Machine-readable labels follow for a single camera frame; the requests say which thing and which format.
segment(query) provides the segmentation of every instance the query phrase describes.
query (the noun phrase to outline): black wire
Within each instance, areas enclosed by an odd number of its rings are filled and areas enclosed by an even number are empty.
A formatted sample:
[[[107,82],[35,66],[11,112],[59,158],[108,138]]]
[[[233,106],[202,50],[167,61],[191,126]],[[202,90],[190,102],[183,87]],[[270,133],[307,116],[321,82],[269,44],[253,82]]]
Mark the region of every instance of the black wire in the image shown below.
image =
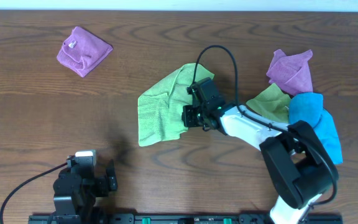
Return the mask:
[[[230,58],[231,58],[231,60],[232,60],[232,62],[233,62],[233,66],[234,66],[234,81],[235,81],[235,83],[234,83],[234,103],[236,104],[237,109],[238,109],[238,111],[240,111],[241,115],[245,116],[246,118],[249,118],[250,120],[255,121],[256,123],[259,123],[259,124],[261,124],[261,125],[264,125],[264,126],[266,126],[266,127],[269,127],[269,128],[274,129],[274,130],[276,130],[276,131],[280,131],[280,132],[282,132],[282,133],[288,134],[288,135],[290,135],[292,138],[297,139],[299,142],[302,142],[303,144],[305,144],[306,146],[308,146],[308,149],[311,149],[311,150],[322,160],[324,166],[327,168],[327,170],[328,170],[328,172],[329,172],[329,176],[330,176],[330,178],[331,178],[331,180],[332,180],[332,182],[333,182],[333,193],[331,194],[331,196],[330,196],[327,200],[324,200],[324,201],[321,201],[321,202],[313,202],[313,203],[310,203],[310,204],[309,204],[310,208],[314,208],[315,205],[324,205],[324,204],[327,204],[327,203],[333,201],[333,200],[335,199],[335,197],[336,197],[336,194],[337,194],[337,183],[336,183],[336,181],[335,181],[334,174],[333,174],[331,168],[328,166],[328,164],[327,164],[327,162],[325,161],[325,159],[324,159],[324,158],[322,157],[322,155],[316,150],[317,147],[315,146],[315,144],[314,144],[313,142],[309,141],[308,139],[304,139],[304,138],[301,138],[301,137],[299,137],[299,136],[295,136],[293,133],[291,133],[291,132],[289,132],[289,131],[287,131],[287,130],[284,130],[284,129],[282,129],[282,128],[275,127],[275,126],[273,126],[272,123],[265,123],[265,122],[260,121],[260,120],[258,120],[258,119],[256,119],[256,118],[253,118],[253,117],[251,117],[250,115],[248,115],[245,111],[242,111],[242,110],[240,109],[239,97],[238,97],[238,95],[239,95],[239,90],[238,90],[238,88],[239,88],[239,87],[238,87],[239,75],[238,75],[238,71],[237,71],[237,64],[236,64],[236,60],[234,59],[233,54],[230,52],[229,49],[223,47],[222,45],[210,45],[209,47],[206,47],[206,48],[200,53],[200,55],[199,55],[198,58],[197,58],[196,66],[195,66],[195,69],[194,69],[194,75],[193,75],[193,83],[194,83],[195,80],[196,80],[197,65],[198,65],[199,62],[200,62],[201,56],[202,56],[208,49],[211,49],[211,48],[220,48],[220,49],[225,50],[225,51],[229,54],[229,56],[230,56]]]
[[[37,179],[38,177],[41,177],[43,175],[49,174],[50,172],[53,172],[57,169],[60,169],[62,167],[64,167],[65,165],[67,165],[67,163],[63,163],[62,165],[56,166],[55,168],[52,168],[48,171],[45,171],[41,174],[36,175],[35,177],[31,177],[30,179],[26,180],[25,182],[21,183],[19,186],[17,186],[6,198],[4,203],[2,203],[1,209],[0,209],[0,224],[4,224],[4,210],[5,210],[5,206],[7,204],[7,202],[9,201],[9,199],[11,199],[11,197],[23,186],[25,186],[26,184],[28,184],[29,182],[32,182],[33,180]]]

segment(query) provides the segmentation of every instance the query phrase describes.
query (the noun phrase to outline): folded purple towel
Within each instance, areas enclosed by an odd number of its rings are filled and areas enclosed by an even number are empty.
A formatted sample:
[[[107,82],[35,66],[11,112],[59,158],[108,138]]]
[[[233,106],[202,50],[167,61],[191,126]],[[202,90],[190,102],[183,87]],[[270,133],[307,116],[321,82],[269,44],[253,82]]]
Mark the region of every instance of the folded purple towel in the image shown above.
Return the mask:
[[[75,27],[63,42],[57,60],[85,77],[112,51],[112,47],[88,31]]]
[[[292,56],[286,56],[281,49],[276,50],[266,73],[270,77],[269,83],[276,83],[280,89],[293,96],[313,92],[308,65],[312,56],[311,50]]]

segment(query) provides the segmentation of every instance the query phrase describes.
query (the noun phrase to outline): black mount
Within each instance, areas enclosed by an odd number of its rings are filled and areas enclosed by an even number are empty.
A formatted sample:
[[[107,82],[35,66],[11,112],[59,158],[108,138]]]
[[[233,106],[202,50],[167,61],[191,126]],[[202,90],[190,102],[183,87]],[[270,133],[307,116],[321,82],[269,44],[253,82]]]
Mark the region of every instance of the black mount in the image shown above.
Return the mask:
[[[316,146],[314,150],[326,161],[337,181],[338,171],[313,128],[307,122],[299,121],[289,125],[288,131],[307,138]],[[330,173],[321,158],[292,136],[281,133],[267,138],[259,147],[277,193],[292,208],[305,207],[313,197],[324,193],[332,185]],[[296,153],[304,152],[305,158],[294,163],[291,158],[294,150]]]
[[[103,210],[94,208],[96,197],[107,197],[109,192],[117,190],[117,178],[114,162],[106,168],[106,175],[94,176],[94,156],[67,159],[67,168],[59,173],[53,184],[56,212],[54,220],[59,224],[99,223],[107,221]]]
[[[45,224],[48,216],[29,218],[29,224]],[[340,215],[309,215],[307,224],[343,224]],[[266,213],[242,213],[240,215],[133,215],[128,213],[108,216],[94,224],[274,224]]]

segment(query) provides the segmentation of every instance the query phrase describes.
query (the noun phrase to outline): blue cloth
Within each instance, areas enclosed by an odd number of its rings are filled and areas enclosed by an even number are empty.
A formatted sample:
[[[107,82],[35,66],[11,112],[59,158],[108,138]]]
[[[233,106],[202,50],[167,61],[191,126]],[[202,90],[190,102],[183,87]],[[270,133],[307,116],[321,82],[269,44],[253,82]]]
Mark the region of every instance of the blue cloth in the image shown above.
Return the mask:
[[[318,93],[301,93],[290,102],[289,121],[294,124],[306,121],[313,127],[334,164],[343,163],[341,143],[333,117],[323,108],[323,96]]]

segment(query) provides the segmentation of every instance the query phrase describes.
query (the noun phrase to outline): white wall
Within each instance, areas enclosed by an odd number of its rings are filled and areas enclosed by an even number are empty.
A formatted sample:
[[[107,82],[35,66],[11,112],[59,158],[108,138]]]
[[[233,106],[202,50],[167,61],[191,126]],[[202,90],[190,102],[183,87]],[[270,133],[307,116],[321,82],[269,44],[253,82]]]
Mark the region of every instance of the white wall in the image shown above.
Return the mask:
[[[358,12],[358,0],[0,0],[0,9]]]

